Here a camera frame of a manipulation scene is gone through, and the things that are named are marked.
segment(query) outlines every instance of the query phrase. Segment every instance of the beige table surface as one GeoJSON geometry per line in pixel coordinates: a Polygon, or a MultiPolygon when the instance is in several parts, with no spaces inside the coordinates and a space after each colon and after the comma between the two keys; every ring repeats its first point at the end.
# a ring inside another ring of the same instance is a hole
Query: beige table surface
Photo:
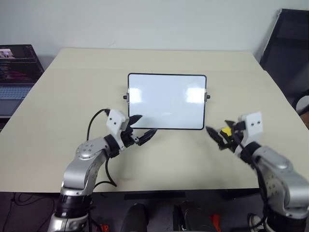
{"type": "MultiPolygon", "coordinates": [[[[0,191],[59,192],[92,115],[106,107],[127,112],[122,96],[131,72],[206,75],[206,125],[223,127],[225,119],[261,111],[261,143],[309,179],[309,131],[250,53],[64,49],[0,133],[0,191]]],[[[91,138],[107,135],[105,122],[98,116],[91,138]]],[[[109,167],[118,187],[96,191],[257,187],[253,171],[219,151],[205,130],[160,130],[109,167]]],[[[106,179],[102,167],[97,181],[106,179]]]]}

